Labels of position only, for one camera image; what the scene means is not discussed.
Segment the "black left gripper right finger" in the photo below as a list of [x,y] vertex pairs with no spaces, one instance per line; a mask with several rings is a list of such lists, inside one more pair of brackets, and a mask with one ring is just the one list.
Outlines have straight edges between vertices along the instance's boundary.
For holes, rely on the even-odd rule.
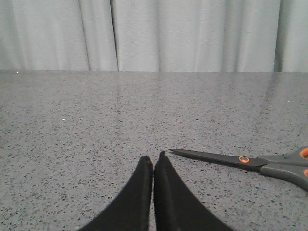
[[193,195],[165,152],[154,168],[154,212],[158,231],[230,231]]

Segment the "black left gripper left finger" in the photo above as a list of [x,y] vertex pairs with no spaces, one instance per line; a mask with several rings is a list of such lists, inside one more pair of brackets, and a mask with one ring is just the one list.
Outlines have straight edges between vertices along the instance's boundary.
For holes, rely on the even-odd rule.
[[152,195],[153,165],[147,156],[139,159],[131,178],[95,219],[82,231],[147,231]]

